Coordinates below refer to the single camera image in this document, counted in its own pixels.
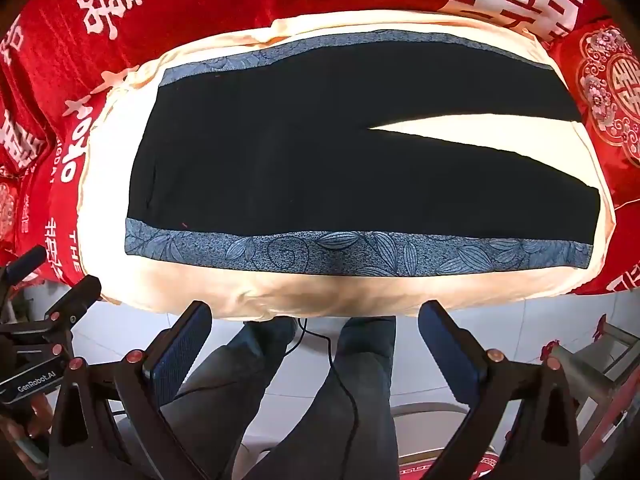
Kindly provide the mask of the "person's left hand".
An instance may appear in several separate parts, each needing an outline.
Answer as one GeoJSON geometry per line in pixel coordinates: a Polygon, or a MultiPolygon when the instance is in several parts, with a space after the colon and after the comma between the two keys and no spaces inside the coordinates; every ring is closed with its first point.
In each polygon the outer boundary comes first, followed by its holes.
{"type": "Polygon", "coordinates": [[[32,408],[32,417],[27,426],[19,424],[12,418],[1,416],[1,431],[9,441],[12,451],[17,458],[25,465],[26,469],[35,479],[43,479],[46,472],[38,466],[17,443],[27,438],[34,438],[42,434],[50,434],[53,422],[53,410],[43,393],[32,396],[29,400],[32,408]]]}

